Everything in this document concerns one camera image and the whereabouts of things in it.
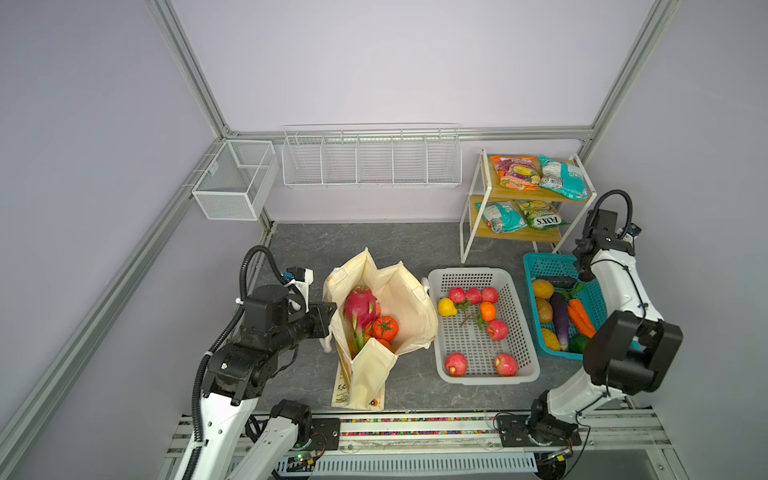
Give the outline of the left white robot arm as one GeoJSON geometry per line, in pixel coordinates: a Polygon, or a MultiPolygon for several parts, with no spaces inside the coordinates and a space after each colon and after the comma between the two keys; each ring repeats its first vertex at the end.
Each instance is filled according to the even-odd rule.
{"type": "Polygon", "coordinates": [[[283,370],[280,355],[296,354],[306,339],[330,340],[337,306],[310,302],[312,282],[308,269],[281,271],[264,245],[247,251],[238,274],[237,309],[195,374],[193,433],[177,478],[268,479],[290,450],[317,438],[310,408],[282,400],[256,426],[258,438],[243,459],[232,462],[267,382],[283,370]]]}

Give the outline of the red tomato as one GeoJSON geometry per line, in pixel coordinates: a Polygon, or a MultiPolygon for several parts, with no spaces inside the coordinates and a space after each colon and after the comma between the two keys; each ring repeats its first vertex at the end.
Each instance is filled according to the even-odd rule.
{"type": "Polygon", "coordinates": [[[392,342],[399,331],[399,323],[391,316],[379,317],[373,322],[372,336],[376,339],[392,342]]]}

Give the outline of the pink dragon fruit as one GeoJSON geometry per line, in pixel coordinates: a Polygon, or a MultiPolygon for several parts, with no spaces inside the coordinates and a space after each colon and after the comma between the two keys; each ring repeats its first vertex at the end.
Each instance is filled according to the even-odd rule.
{"type": "Polygon", "coordinates": [[[381,307],[369,287],[359,285],[350,291],[344,303],[344,316],[354,330],[355,348],[360,351],[366,329],[381,316],[381,307]]]}

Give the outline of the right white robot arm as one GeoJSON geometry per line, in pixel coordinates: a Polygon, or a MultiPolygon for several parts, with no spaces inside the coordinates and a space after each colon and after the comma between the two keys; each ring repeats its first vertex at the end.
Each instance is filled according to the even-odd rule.
{"type": "Polygon", "coordinates": [[[601,207],[612,196],[625,201],[627,215],[633,213],[627,192],[601,195],[574,251],[580,280],[598,282],[608,317],[589,341],[576,374],[543,392],[528,415],[495,417],[505,447],[577,444],[585,414],[611,400],[657,390],[682,344],[680,327],[662,318],[639,278],[631,218],[619,227],[617,213],[601,207]]]}

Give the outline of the orange pumpkin vegetable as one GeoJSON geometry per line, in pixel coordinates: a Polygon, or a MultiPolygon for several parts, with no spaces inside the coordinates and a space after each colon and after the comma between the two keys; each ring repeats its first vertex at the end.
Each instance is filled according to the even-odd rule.
{"type": "Polygon", "coordinates": [[[377,341],[378,341],[380,344],[382,344],[382,345],[383,345],[383,346],[384,346],[384,347],[385,347],[385,348],[386,348],[388,351],[390,351],[390,352],[394,353],[394,349],[393,349],[392,345],[391,345],[391,344],[390,344],[388,341],[386,341],[386,340],[384,340],[384,339],[380,339],[380,338],[377,338],[376,340],[377,340],[377,341]]]}

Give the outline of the cream canvas grocery bag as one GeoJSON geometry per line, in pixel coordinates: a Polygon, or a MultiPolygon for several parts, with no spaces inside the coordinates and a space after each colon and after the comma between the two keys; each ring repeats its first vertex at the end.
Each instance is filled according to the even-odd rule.
{"type": "Polygon", "coordinates": [[[382,410],[385,382],[397,360],[428,348],[436,337],[438,318],[426,287],[402,263],[380,268],[369,251],[363,250],[329,274],[323,299],[338,307],[330,322],[341,374],[333,404],[353,410],[382,410]],[[364,347],[360,351],[355,348],[354,330],[344,316],[344,303],[359,285],[372,290],[381,307],[380,317],[391,316],[399,323],[398,336],[389,342],[394,353],[372,336],[373,323],[364,333],[364,347]]]}

